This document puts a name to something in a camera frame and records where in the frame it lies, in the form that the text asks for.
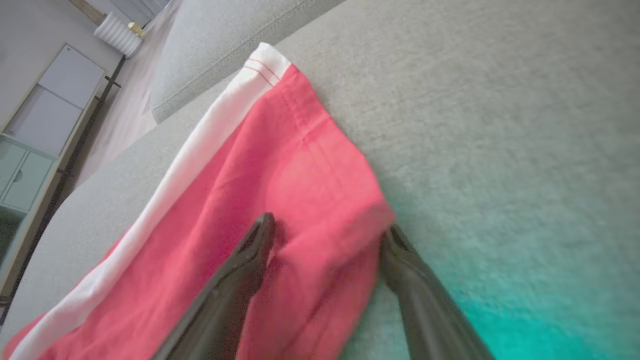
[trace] cabinet door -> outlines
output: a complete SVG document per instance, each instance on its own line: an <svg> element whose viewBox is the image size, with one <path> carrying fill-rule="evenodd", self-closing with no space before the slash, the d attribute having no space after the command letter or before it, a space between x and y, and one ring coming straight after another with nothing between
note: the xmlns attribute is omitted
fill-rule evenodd
<svg viewBox="0 0 640 360"><path fill-rule="evenodd" d="M7 130L17 140L58 156L81 113L79 108L36 85Z"/></svg>
<svg viewBox="0 0 640 360"><path fill-rule="evenodd" d="M0 199L27 150L0 137Z"/></svg>
<svg viewBox="0 0 640 360"><path fill-rule="evenodd" d="M3 204L29 211L52 163L53 160L30 152L9 185Z"/></svg>
<svg viewBox="0 0 640 360"><path fill-rule="evenodd" d="M101 67L65 45L38 84L77 108L84 109L103 74Z"/></svg>

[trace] couch seam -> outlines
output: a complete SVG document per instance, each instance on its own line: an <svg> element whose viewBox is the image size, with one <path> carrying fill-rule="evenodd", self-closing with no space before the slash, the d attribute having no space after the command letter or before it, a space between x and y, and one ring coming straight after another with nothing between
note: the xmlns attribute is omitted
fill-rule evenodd
<svg viewBox="0 0 640 360"><path fill-rule="evenodd" d="M271 19L269 22L267 22L267 24L263 28L258 29L253 34L249 35L247 38L245 38L244 40L240 41L241 44L239 46L237 46L234 49L231 49L226 54L224 54L221 57L220 61L218 61L217 63L211 65L209 68L201 71L195 78L189 80L189 82L186 85L184 85L177 93L175 93L171 97L167 97L163 101L161 101L162 104L160 104L160 106L154 108L153 110L162 110L165 107L171 105L176 100L178 95L180 95L181 93L185 92L187 89L189 89L193 85L197 84L198 81L200 79L202 79L203 76L206 75L208 72L210 72L210 71L212 71L214 69L217 69L218 67L221 67L226 62L228 62L228 60L231 57L233 57L233 55L237 54L238 50L246 47L248 45L247 44L248 42L250 42L251 40L253 40L257 36L259 36L259 35L261 35L263 33L267 33L268 31L272 30L276 25L280 24L283 20L285 20L286 18L294 15L295 13L299 12L300 10L304 9L305 7L307 7L310 4L314 3L315 1L316 0L302 0L302 1L294 4L289 9L286 9L282 13L278 14L277 16L275 16L273 19Z"/></svg>

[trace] sofa cushion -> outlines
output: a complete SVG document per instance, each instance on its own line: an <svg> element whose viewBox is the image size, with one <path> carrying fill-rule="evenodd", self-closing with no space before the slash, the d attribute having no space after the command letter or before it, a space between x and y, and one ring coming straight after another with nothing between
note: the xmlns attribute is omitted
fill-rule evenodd
<svg viewBox="0 0 640 360"><path fill-rule="evenodd" d="M343 0L185 0L151 93L160 123L236 71L260 42L275 44Z"/></svg>
<svg viewBox="0 0 640 360"><path fill-rule="evenodd" d="M497 359L639 359L640 7L348 0L276 45ZM380 285L344 351L408 359Z"/></svg>

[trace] red cloth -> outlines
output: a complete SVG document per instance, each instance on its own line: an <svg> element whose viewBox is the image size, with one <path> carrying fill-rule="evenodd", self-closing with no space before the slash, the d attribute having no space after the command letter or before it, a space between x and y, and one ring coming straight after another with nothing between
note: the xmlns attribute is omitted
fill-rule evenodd
<svg viewBox="0 0 640 360"><path fill-rule="evenodd" d="M336 358L371 295L380 235L394 214L362 154L291 65L107 297L39 359L150 358L267 211L276 218L273 257L238 358Z"/></svg>

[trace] white wall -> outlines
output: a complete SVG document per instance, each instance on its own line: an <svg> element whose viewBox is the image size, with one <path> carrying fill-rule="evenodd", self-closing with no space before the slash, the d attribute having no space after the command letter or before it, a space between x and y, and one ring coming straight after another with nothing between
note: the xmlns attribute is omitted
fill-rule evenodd
<svg viewBox="0 0 640 360"><path fill-rule="evenodd" d="M122 54L94 37L95 28L96 25L67 0L0 2L0 130L9 123L63 42L105 69L107 74L115 70Z"/></svg>
<svg viewBox="0 0 640 360"><path fill-rule="evenodd" d="M113 15L116 15L122 22L128 24L131 22L131 19L125 15L125 13L121 12L117 6L115 6L110 0L86 0L87 3L90 3L94 8L98 9L101 13L109 13L113 12Z"/></svg>

